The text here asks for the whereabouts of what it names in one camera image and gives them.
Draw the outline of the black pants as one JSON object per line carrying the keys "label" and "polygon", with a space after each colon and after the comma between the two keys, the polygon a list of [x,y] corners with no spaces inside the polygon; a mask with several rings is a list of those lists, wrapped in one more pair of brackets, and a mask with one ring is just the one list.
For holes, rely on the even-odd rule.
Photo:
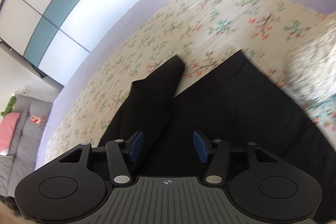
{"label": "black pants", "polygon": [[177,94],[184,70],[174,56],[134,81],[99,144],[141,131],[139,175],[201,176],[194,131],[236,147],[254,141],[314,177],[322,188],[315,220],[335,219],[335,151],[290,97],[241,52]]}

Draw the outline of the floral bed cloth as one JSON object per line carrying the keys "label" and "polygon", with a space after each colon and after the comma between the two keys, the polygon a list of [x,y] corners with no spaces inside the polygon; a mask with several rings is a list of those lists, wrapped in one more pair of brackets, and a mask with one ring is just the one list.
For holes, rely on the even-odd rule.
{"label": "floral bed cloth", "polygon": [[237,51],[286,89],[284,61],[326,15],[290,0],[171,0],[146,21],[81,89],[54,130],[47,163],[82,142],[97,145],[131,83],[173,56],[185,63],[178,92]]}

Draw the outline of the pink pillow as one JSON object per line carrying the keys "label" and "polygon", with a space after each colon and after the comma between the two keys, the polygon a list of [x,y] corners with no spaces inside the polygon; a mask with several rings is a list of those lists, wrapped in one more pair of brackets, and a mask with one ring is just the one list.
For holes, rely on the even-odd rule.
{"label": "pink pillow", "polygon": [[9,113],[1,121],[0,128],[0,153],[6,156],[9,153],[11,141],[14,136],[15,127],[20,117],[19,113]]}

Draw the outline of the green plush toy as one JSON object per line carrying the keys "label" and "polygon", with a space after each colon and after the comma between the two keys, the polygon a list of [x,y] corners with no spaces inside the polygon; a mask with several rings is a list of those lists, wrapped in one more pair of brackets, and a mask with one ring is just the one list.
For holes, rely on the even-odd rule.
{"label": "green plush toy", "polygon": [[11,96],[5,110],[3,112],[1,112],[1,116],[2,117],[5,117],[7,114],[11,113],[13,108],[14,108],[14,105],[15,105],[15,102],[16,102],[17,98],[16,96]]}

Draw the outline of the white teal wardrobe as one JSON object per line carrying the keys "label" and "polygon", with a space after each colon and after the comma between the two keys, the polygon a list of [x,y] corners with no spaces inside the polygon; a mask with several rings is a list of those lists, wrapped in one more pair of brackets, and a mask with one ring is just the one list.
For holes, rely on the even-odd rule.
{"label": "white teal wardrobe", "polygon": [[1,0],[1,39],[61,85],[139,0]]}

